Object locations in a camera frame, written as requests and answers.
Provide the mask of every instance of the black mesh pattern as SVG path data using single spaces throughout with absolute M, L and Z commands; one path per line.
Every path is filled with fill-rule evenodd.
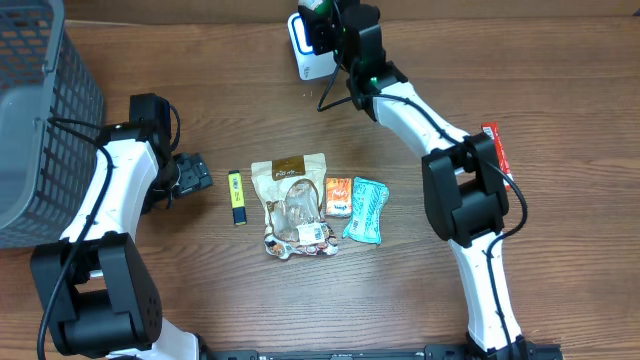
M 51 8 L 43 1 L 0 1 L 0 93 L 19 86 L 44 86 L 42 67 L 50 45 L 52 17 Z M 42 101 L 50 104 L 49 114 L 42 114 L 42 118 L 56 116 L 104 125 L 102 92 L 66 32 L 54 86 L 43 89 Z M 72 127 L 90 137 L 97 135 L 94 129 Z M 57 241 L 80 208 L 95 161 L 95 148 L 47 125 L 35 194 L 27 211 L 0 230 L 0 248 Z

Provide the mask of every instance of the gray crate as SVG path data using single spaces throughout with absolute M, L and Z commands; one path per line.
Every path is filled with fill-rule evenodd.
M 51 116 L 105 122 L 102 92 L 64 31 L 62 1 L 0 0 L 0 248 L 57 241 L 91 181 L 96 149 L 52 127 Z

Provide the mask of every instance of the light blue packet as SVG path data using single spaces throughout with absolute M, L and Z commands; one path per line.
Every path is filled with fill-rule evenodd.
M 379 182 L 357 177 L 351 199 L 353 211 L 342 238 L 380 245 L 380 213 L 389 199 L 389 189 Z

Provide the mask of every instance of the orange package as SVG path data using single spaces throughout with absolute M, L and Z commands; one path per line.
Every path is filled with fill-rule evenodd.
M 351 216 L 351 179 L 327 178 L 327 215 Z

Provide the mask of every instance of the white card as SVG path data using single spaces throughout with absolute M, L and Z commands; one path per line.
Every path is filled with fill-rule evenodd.
M 298 237 L 300 245 L 314 245 L 324 242 L 322 225 L 319 223 L 298 225 Z

